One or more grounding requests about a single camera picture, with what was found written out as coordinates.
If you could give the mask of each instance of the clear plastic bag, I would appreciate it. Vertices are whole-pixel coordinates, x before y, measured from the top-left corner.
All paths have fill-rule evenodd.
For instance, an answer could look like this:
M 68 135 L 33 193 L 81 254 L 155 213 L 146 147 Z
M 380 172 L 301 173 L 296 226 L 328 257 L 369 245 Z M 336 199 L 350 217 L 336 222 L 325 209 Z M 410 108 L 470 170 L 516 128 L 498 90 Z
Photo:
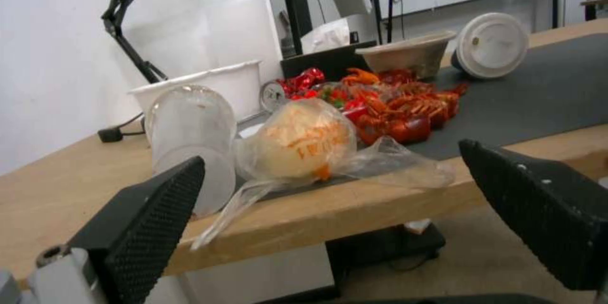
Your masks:
M 308 148 L 311 144 L 318 148 Z M 191 250 L 210 243 L 268 193 L 325 180 L 328 174 L 404 189 L 438 189 L 454 181 L 451 170 L 409 151 L 390 137 L 382 137 L 357 152 L 350 121 L 319 99 L 285 105 L 260 131 L 240 140 L 236 147 L 237 171 L 249 181 L 194 241 Z
M 357 151 L 350 121 L 317 98 L 291 101 L 234 145 L 237 172 L 250 180 L 328 178 Z

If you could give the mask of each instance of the desk lamp arm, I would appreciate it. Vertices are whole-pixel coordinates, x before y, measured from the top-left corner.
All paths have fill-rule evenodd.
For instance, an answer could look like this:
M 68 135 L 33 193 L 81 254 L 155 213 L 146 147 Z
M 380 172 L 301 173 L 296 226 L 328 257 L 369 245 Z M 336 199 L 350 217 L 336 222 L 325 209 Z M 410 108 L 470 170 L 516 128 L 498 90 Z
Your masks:
M 133 2 L 133 0 L 110 0 L 108 9 L 102 15 L 106 32 L 108 32 L 133 61 L 133 64 L 143 74 L 149 83 L 156 83 L 167 79 L 167 76 L 161 72 L 154 64 L 149 61 L 144 61 L 137 51 L 131 46 L 131 44 L 122 35 L 122 20 L 126 9 Z

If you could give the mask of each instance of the white cup lid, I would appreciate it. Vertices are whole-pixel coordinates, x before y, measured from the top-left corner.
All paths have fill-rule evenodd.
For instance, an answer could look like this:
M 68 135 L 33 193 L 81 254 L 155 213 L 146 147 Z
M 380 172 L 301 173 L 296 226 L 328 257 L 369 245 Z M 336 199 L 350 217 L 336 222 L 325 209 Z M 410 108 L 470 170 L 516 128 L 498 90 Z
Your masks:
M 495 78 L 512 72 L 528 50 L 528 34 L 508 14 L 488 13 L 469 22 L 458 36 L 456 54 L 471 76 Z

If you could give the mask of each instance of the upside-down cup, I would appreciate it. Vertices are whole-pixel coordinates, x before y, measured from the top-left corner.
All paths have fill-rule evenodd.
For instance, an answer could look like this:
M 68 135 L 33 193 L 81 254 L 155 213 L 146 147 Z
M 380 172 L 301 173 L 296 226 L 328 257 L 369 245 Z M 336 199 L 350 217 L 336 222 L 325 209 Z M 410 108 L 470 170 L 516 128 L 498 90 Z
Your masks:
M 237 122 L 228 102 L 210 88 L 182 85 L 154 101 L 145 123 L 154 172 L 199 155 L 205 162 L 205 179 L 193 213 L 203 217 L 221 209 L 236 183 L 230 156 Z
M 528 34 L 517 19 L 504 13 L 487 13 L 462 29 L 452 65 L 476 78 L 498 78 L 515 70 L 527 51 Z

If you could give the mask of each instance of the white paper bowl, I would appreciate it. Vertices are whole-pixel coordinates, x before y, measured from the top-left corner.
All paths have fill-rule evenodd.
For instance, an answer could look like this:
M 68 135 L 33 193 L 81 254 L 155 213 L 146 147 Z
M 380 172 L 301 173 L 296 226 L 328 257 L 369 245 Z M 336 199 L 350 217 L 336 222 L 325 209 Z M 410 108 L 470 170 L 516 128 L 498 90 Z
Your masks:
M 355 53 L 363 55 L 375 73 L 412 69 L 418 78 L 428 78 L 439 71 L 447 43 L 454 37 L 454 31 L 441 31 L 383 46 L 359 48 Z
M 135 88 L 128 94 L 135 96 L 142 111 L 146 113 L 161 94 L 181 85 L 201 85 L 218 92 L 232 107 L 237 121 L 261 111 L 260 61 L 249 61 L 180 76 Z

